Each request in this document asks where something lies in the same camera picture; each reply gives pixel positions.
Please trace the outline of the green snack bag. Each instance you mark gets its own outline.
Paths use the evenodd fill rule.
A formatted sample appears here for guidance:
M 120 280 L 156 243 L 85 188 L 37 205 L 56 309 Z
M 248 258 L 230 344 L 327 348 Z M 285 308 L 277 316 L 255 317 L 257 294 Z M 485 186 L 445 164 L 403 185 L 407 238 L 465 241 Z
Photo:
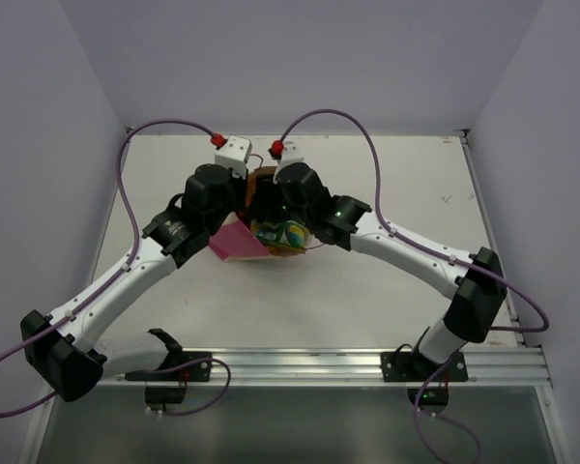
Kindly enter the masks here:
M 293 220 L 279 223 L 254 222 L 252 233 L 260 242 L 271 247 L 302 249 L 308 244 L 308 232 Z

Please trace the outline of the pink and tan paper bag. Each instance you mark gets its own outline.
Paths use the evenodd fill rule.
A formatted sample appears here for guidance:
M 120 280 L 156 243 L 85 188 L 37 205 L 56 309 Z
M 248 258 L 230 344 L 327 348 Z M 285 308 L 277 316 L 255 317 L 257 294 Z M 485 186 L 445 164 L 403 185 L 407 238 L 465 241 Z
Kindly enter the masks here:
M 304 255 L 322 246 L 303 224 L 301 225 L 308 232 L 308 244 L 302 249 L 287 246 L 267 246 L 253 235 L 252 224 L 258 221 L 250 219 L 250 200 L 255 191 L 256 178 L 259 175 L 275 172 L 274 166 L 264 163 L 248 172 L 245 208 L 238 213 L 229 215 L 209 242 L 209 248 L 220 260 L 229 262 L 287 258 Z

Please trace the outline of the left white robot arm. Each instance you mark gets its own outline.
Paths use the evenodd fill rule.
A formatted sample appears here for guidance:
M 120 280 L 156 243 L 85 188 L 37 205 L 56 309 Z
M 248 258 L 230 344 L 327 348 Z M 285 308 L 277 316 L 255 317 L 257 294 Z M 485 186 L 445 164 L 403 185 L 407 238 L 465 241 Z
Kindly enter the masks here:
M 47 315 L 37 310 L 20 323 L 26 360 L 67 402 L 119 373 L 167 380 L 186 356 L 166 332 L 150 330 L 121 354 L 99 341 L 112 323 L 149 288 L 208 246 L 228 215 L 246 202 L 247 173 L 218 164 L 199 166 L 182 194 L 135 233 L 134 248 L 71 302 Z

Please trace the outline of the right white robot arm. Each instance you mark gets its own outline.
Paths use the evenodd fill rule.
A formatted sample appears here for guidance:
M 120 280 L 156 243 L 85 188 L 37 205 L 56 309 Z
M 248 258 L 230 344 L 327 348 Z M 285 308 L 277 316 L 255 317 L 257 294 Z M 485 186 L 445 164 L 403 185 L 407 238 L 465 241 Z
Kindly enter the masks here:
M 303 162 L 259 169 L 254 176 L 247 216 L 264 228 L 257 238 L 270 240 L 290 221 L 305 227 L 308 238 L 385 261 L 449 300 L 447 311 L 424 331 L 406 363 L 417 376 L 435 378 L 456 351 L 487 338 L 507 296 L 496 252 L 447 248 L 398 229 L 361 200 L 330 194 Z

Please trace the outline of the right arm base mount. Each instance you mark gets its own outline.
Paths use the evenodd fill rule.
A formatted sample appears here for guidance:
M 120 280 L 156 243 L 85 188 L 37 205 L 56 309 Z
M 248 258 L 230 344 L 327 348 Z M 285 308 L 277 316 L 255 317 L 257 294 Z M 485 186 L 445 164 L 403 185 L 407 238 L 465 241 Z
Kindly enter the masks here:
M 387 383 L 424 382 L 441 367 L 408 343 L 392 351 L 381 352 L 379 361 L 383 380 Z M 462 353 L 455 353 L 452 361 L 433 378 L 433 382 L 460 383 L 468 380 L 466 360 Z

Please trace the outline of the aluminium front rail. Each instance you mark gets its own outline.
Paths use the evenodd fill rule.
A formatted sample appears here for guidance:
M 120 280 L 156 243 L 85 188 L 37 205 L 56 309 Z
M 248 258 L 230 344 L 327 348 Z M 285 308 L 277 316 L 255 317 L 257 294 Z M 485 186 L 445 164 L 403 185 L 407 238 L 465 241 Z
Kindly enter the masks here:
M 168 349 L 159 346 L 100 346 L 93 354 L 93 371 L 77 367 L 67 375 L 63 396 L 79 398 L 102 381 L 126 380 L 134 371 L 160 367 L 166 356 L 180 351 L 212 353 L 208 382 L 230 379 L 238 386 L 412 386 L 418 383 L 387 383 L 379 355 L 384 349 Z M 543 353 L 530 348 L 477 349 L 462 352 L 469 374 L 467 382 L 433 382 L 442 370 L 427 380 L 432 386 L 543 387 L 551 383 Z

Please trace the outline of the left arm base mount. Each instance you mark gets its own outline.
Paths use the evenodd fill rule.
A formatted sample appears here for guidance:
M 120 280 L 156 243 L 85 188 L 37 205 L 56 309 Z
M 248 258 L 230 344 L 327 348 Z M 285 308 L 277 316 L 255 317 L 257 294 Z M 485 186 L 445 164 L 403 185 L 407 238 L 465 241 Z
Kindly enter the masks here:
M 206 351 L 172 352 L 157 369 L 129 372 L 125 379 L 139 382 L 208 382 L 212 357 L 212 353 Z

